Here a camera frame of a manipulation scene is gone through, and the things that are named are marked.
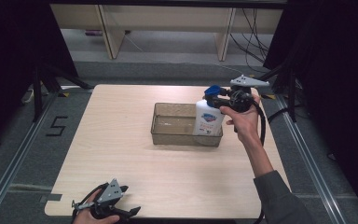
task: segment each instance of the floor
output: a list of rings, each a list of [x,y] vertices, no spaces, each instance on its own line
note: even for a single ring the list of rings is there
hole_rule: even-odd
[[[145,64],[149,70],[161,69],[164,73],[173,73],[172,76],[177,76],[175,71],[172,71],[171,67],[164,70],[163,64],[178,68],[194,65],[203,72],[205,69],[211,69],[211,77],[215,76],[216,71],[232,73],[232,76],[240,74],[257,76],[267,71],[261,67],[262,63],[259,60],[241,50],[233,39],[229,41],[226,60],[219,62],[213,34],[131,31],[126,35],[115,60],[108,58],[101,36],[85,35],[83,30],[62,30],[62,34],[77,69],[82,71],[80,77],[85,79],[92,77],[94,73],[99,73],[98,71],[109,75],[111,70],[102,70],[102,67],[115,66],[115,69],[128,72],[129,68],[124,70],[120,67],[124,63],[129,64],[130,67],[137,63]],[[234,34],[233,36],[247,48],[245,37],[250,38],[249,35]],[[272,35],[260,35],[259,39],[268,46],[272,37]],[[260,48],[257,47],[256,42],[254,44],[255,46],[249,45],[248,50],[262,59]],[[145,75],[135,74],[132,79],[136,81],[137,77],[142,76]],[[62,85],[66,88],[71,83]],[[262,92],[272,94],[270,90],[262,90]],[[52,96],[46,97],[45,102],[48,103],[48,98]],[[285,107],[284,95],[274,97],[275,100],[264,99],[266,114],[271,115]],[[71,115],[69,119],[75,118],[67,120],[71,125],[68,125],[65,131],[67,136],[62,138],[66,140],[46,141],[39,136],[40,134],[33,139],[31,150],[24,155],[25,159],[19,165],[18,173],[11,180],[13,182],[8,187],[7,196],[0,202],[0,223],[69,223],[68,217],[42,217],[40,214],[43,214],[46,195],[52,188],[66,154],[66,151],[59,151],[53,146],[62,148],[70,146],[70,139],[76,132],[76,125],[89,98],[90,93],[86,92],[72,94],[70,108],[67,107],[68,103],[65,102],[64,97],[55,99],[51,105],[51,110],[55,112],[47,115],[46,120],[53,120],[54,116],[64,113]],[[17,156],[17,149],[22,144],[21,138],[11,136],[26,136],[28,130],[33,128],[42,135],[50,132],[49,122],[43,123],[41,127],[33,127],[33,123],[27,119],[32,114],[31,102],[19,109],[8,125],[9,128],[1,135],[6,141],[2,142],[0,147],[6,150],[0,150],[0,180],[7,172],[7,167],[10,167],[8,165],[12,159]],[[337,164],[326,157],[328,147],[314,127],[307,110],[299,108],[296,115],[297,123],[291,122],[287,115],[281,115],[270,123],[292,192],[312,211],[318,223],[358,223],[358,200],[351,186]],[[54,166],[51,166],[50,161],[55,161]],[[20,208],[22,211],[12,210],[13,207]],[[253,223],[252,220],[236,220],[236,222]]]

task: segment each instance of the blue spray nozzle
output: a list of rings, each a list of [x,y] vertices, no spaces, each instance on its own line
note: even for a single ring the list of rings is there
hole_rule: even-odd
[[[213,102],[208,99],[212,99],[214,96],[217,96],[219,94],[220,94],[220,86],[218,85],[212,85],[210,88],[206,89],[205,91],[206,104],[210,107],[213,107]]]

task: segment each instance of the black cloth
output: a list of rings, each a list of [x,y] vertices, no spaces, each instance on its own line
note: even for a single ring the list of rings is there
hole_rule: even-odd
[[[268,224],[315,223],[307,207],[293,195],[277,171],[254,179]]]

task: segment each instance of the person's hand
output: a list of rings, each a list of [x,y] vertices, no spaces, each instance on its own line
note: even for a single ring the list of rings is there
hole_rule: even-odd
[[[259,104],[260,97],[253,94],[255,101]],[[259,141],[258,136],[258,113],[255,106],[252,105],[248,111],[239,113],[228,106],[220,106],[220,111],[231,117],[226,124],[234,125],[238,131],[238,138],[245,147],[250,144],[257,144]]]
[[[87,203],[92,202],[92,200],[94,200],[95,196],[97,196],[97,194],[100,192],[101,190],[97,190],[95,191],[93,194],[91,194],[91,196],[89,196],[89,198],[87,199]],[[106,217],[104,219],[95,219],[89,208],[83,209],[81,210],[74,221],[74,224],[113,224],[113,223],[117,223],[120,220],[119,216],[110,216],[110,217]]]

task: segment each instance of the spray bottle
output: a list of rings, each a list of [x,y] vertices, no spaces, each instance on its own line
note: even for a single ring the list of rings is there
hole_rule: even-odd
[[[205,91],[205,95],[217,96],[220,87],[213,85]],[[193,135],[217,136],[221,134],[222,121],[225,117],[219,109],[209,105],[206,100],[196,102],[196,121],[194,123]]]

